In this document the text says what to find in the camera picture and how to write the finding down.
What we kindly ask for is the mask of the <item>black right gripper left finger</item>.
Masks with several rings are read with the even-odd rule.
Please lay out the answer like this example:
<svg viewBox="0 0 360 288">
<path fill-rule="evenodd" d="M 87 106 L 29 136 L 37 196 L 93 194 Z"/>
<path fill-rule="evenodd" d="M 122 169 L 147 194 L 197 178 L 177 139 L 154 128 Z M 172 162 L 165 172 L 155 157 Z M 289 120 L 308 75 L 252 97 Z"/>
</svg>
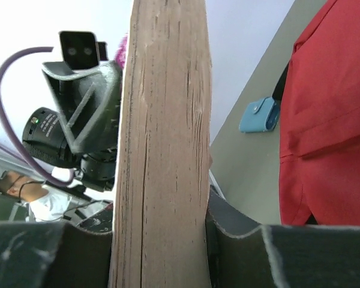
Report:
<svg viewBox="0 0 360 288">
<path fill-rule="evenodd" d="M 112 207 L 80 224 L 0 221 L 0 288 L 107 287 Z"/>
</svg>

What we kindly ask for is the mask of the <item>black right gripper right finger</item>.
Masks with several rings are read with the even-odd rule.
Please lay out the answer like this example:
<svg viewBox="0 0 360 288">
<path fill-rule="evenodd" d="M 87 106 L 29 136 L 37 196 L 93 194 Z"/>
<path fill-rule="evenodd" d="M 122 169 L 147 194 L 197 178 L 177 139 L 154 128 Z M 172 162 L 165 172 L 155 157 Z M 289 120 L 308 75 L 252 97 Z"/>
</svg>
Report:
<svg viewBox="0 0 360 288">
<path fill-rule="evenodd" d="M 262 225 L 214 191 L 205 224 L 213 287 L 360 287 L 360 226 Z"/>
</svg>

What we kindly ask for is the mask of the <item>purple Treehouse book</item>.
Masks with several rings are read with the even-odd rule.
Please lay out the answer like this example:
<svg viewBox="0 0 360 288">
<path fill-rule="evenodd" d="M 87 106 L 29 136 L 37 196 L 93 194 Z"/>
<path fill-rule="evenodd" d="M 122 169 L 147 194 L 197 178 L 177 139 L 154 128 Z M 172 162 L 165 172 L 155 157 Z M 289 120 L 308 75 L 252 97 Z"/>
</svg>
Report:
<svg viewBox="0 0 360 288">
<path fill-rule="evenodd" d="M 134 1 L 110 287 L 209 287 L 211 54 L 204 1 Z"/>
</svg>

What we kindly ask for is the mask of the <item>red student backpack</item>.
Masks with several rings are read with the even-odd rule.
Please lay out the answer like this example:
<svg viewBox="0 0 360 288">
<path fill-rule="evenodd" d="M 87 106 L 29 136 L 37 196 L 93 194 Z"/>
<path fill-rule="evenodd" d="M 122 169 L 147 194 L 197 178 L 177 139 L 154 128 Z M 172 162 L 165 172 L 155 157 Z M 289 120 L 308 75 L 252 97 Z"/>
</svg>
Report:
<svg viewBox="0 0 360 288">
<path fill-rule="evenodd" d="M 326 2 L 294 44 L 279 203 L 286 225 L 360 226 L 360 0 Z"/>
</svg>

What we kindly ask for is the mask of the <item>blue snap wallet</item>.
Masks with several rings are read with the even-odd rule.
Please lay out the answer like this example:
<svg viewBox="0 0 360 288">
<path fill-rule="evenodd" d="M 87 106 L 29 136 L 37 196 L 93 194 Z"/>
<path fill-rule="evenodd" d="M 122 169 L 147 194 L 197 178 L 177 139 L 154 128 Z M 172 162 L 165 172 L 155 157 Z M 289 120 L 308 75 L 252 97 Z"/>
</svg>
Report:
<svg viewBox="0 0 360 288">
<path fill-rule="evenodd" d="M 272 97 L 249 103 L 239 123 L 242 133 L 273 131 L 280 116 L 280 107 Z"/>
</svg>

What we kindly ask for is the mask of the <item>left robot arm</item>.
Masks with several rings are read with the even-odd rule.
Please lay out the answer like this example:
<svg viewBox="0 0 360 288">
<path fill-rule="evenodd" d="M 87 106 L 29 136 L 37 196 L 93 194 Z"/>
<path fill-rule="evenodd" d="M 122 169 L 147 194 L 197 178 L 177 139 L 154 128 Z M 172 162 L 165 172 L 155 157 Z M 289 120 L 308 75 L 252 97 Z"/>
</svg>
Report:
<svg viewBox="0 0 360 288">
<path fill-rule="evenodd" d="M 95 191 L 110 191 L 115 183 L 116 150 L 74 154 L 60 125 L 58 114 L 41 107 L 29 117 L 22 134 L 29 154 L 47 164 L 74 170 L 74 178 Z"/>
</svg>

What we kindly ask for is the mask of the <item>person in white shirt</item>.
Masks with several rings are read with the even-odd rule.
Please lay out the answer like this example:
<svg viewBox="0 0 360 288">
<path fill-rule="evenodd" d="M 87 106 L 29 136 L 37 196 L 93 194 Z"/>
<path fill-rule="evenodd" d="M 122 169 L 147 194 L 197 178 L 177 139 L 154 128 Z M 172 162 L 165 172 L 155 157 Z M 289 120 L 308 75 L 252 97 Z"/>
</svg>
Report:
<svg viewBox="0 0 360 288">
<path fill-rule="evenodd" d="M 0 193 L 28 203 L 36 221 L 62 219 L 71 203 L 69 195 L 13 171 L 0 179 Z"/>
</svg>

